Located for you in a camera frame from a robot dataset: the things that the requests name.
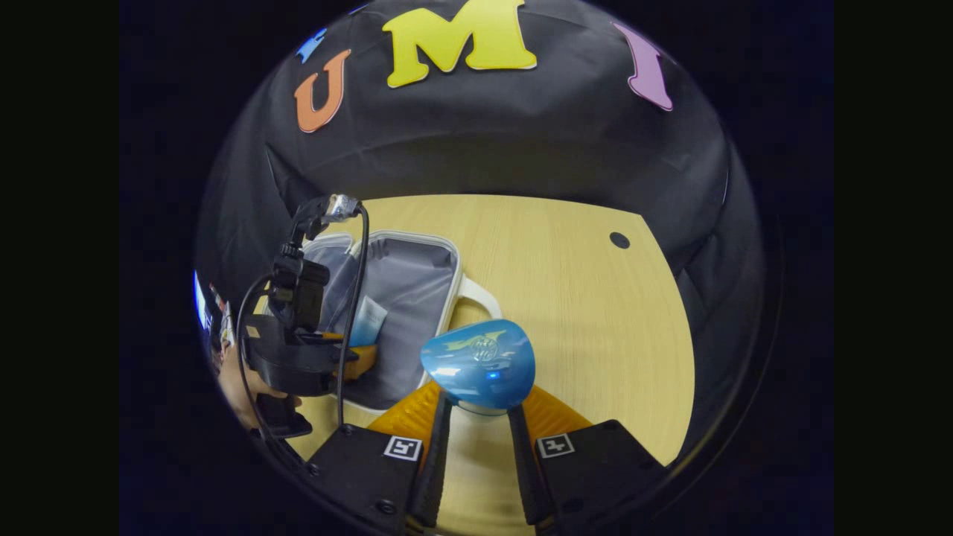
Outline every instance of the letter m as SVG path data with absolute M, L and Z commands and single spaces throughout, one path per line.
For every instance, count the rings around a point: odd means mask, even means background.
M 399 88 L 427 77 L 417 47 L 441 71 L 452 71 L 471 35 L 474 50 L 466 59 L 471 69 L 532 69 L 536 57 L 523 46 L 517 19 L 522 5 L 523 0 L 470 0 L 449 22 L 423 8 L 391 19 L 383 28 L 394 38 L 394 72 L 387 85 Z

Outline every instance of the human hand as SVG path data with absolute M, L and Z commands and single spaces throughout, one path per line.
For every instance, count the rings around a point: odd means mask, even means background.
M 238 369 L 238 347 L 230 344 L 222 351 L 223 361 L 222 369 L 218 373 L 218 384 L 225 393 L 225 398 L 229 401 L 232 411 L 238 416 L 242 425 L 246 429 L 260 428 L 261 423 L 254 414 L 252 401 L 248 400 L 248 394 L 245 393 L 245 385 L 241 380 L 241 370 Z M 248 380 L 248 388 L 252 391 L 252 396 L 257 400 L 259 394 L 269 395 L 277 399 L 288 397 L 288 393 L 282 393 L 272 389 L 265 383 L 257 372 L 245 367 L 245 379 Z M 301 399 L 294 397 L 294 407 L 301 405 Z

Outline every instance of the screw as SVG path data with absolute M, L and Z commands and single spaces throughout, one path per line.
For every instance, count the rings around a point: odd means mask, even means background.
M 394 503 L 391 503 L 387 499 L 381 499 L 380 501 L 377 501 L 376 506 L 381 513 L 389 516 L 394 515 L 397 512 L 397 507 L 394 506 Z

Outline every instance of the blue object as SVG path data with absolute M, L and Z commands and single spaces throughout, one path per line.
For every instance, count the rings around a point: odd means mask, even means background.
M 321 44 L 321 41 L 324 41 L 324 32 L 327 31 L 327 28 L 322 28 L 318 30 L 315 35 L 304 42 L 304 45 L 301 45 L 301 48 L 298 49 L 298 54 L 301 55 L 301 65 L 304 65 L 304 62 L 308 61 L 308 58 L 311 57 L 311 53 L 314 52 L 314 49 Z
M 485 415 L 518 406 L 536 379 L 533 346 L 509 320 L 487 320 L 430 339 L 420 349 L 420 362 L 454 403 Z

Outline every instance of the wooden table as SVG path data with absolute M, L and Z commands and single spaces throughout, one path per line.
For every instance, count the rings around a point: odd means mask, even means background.
M 618 419 L 662 464 L 678 455 L 695 394 L 692 342 L 678 288 L 638 215 L 512 196 L 409 196 L 364 202 L 371 231 L 438 235 L 460 251 L 463 272 L 497 297 L 536 352 L 536 384 L 593 423 Z M 360 237 L 359 218 L 328 233 Z M 631 242 L 621 249 L 609 238 Z M 486 320 L 458 303 L 450 328 Z M 335 429 L 335 399 L 305 399 L 314 433 L 290 440 L 304 458 Z M 345 408 L 367 426 L 376 415 Z M 506 417 L 455 408 L 440 534 L 533 534 L 523 518 Z

